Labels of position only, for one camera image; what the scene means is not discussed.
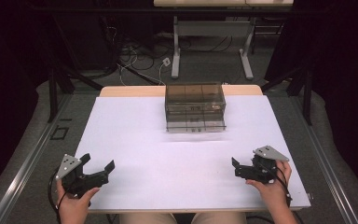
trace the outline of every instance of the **desk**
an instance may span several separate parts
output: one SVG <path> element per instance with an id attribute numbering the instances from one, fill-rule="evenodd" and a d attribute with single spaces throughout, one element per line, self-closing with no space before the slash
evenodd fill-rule
<path id="1" fill-rule="evenodd" d="M 101 171 L 111 160 L 116 169 L 89 211 L 266 210 L 257 190 L 234 175 L 231 157 L 251 165 L 253 150 L 271 145 L 292 160 L 268 98 L 257 86 L 223 86 L 225 131 L 167 133 L 164 91 L 165 87 L 107 87 L 96 99 L 76 157 L 91 155 L 85 174 Z M 293 162 L 291 166 L 292 208 L 309 207 Z"/>
<path id="2" fill-rule="evenodd" d="M 154 0 L 155 7 L 290 7 L 293 0 Z M 248 51 L 255 29 L 249 21 L 179 21 L 173 17 L 172 78 L 179 77 L 179 35 L 246 36 L 240 57 L 247 79 L 253 79 Z"/>

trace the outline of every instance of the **white table top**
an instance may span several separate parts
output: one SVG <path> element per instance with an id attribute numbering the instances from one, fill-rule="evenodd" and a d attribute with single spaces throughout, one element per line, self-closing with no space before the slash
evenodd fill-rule
<path id="1" fill-rule="evenodd" d="M 266 96 L 226 96 L 221 133 L 167 133 L 164 97 L 98 97 L 76 157 L 85 174 L 116 169 L 92 199 L 91 213 L 260 211 L 256 189 L 234 175 L 231 157 L 251 165 L 270 145 L 291 160 L 292 208 L 310 201 Z"/>
<path id="2" fill-rule="evenodd" d="M 154 0 L 155 7 L 288 7 L 294 0 Z"/>

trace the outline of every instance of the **human hand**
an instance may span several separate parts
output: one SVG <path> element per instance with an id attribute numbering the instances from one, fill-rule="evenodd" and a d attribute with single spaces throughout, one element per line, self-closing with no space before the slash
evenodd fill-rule
<path id="1" fill-rule="evenodd" d="M 83 224 L 89 211 L 89 203 L 100 189 L 93 188 L 88 190 L 80 199 L 72 194 L 65 193 L 62 181 L 57 181 L 57 192 L 60 219 L 62 224 Z"/>
<path id="2" fill-rule="evenodd" d="M 287 161 L 276 161 L 278 170 L 277 176 L 286 184 L 289 185 L 290 174 L 292 173 L 292 168 Z M 273 183 L 262 184 L 258 181 L 248 179 L 246 184 L 252 185 L 258 189 L 260 192 L 261 198 L 266 204 L 269 211 L 271 209 L 287 207 L 286 202 L 286 189 L 277 179 Z"/>

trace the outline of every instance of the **black curtain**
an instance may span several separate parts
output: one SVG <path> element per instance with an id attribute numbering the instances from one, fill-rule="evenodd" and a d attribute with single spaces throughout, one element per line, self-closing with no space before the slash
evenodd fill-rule
<path id="1" fill-rule="evenodd" d="M 294 8 L 330 13 L 285 24 L 266 79 L 277 80 L 296 67 L 313 72 L 312 88 L 325 100 L 337 150 L 358 177 L 358 1 L 295 0 Z"/>
<path id="2" fill-rule="evenodd" d="M 16 1 L 0 1 L 0 174 L 37 103 L 35 88 L 48 79 L 34 30 Z"/>

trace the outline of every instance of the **desk leg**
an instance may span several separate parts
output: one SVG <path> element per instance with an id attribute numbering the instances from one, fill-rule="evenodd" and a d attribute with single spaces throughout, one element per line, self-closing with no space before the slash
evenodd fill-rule
<path id="1" fill-rule="evenodd" d="M 243 46 L 243 49 L 240 49 L 240 56 L 241 56 L 243 71 L 245 72 L 246 78 L 249 80 L 252 80 L 254 78 L 252 69 L 251 69 L 251 65 L 249 64 L 249 59 L 248 59 L 248 52 L 249 52 L 249 48 L 251 46 L 252 38 L 254 35 L 254 29 L 255 29 L 255 18 L 251 18 L 251 25 L 249 26 L 249 29 L 248 29 L 248 34 L 246 36 L 246 42 Z"/>
<path id="2" fill-rule="evenodd" d="M 179 78 L 179 34 L 178 34 L 178 18 L 173 17 L 173 62 L 172 62 L 172 78 Z"/>

